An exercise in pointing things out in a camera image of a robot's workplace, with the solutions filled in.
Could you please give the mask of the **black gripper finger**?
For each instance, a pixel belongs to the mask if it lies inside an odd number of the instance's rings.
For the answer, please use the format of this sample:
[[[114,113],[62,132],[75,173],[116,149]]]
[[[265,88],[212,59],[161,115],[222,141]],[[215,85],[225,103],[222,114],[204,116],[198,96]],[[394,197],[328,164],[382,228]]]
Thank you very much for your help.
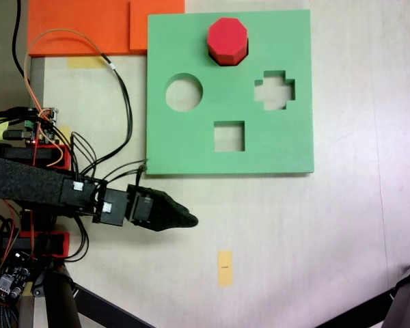
[[[176,202],[166,192],[150,190],[153,200],[149,216],[149,229],[160,232],[172,228],[194,228],[199,220],[189,209]]]

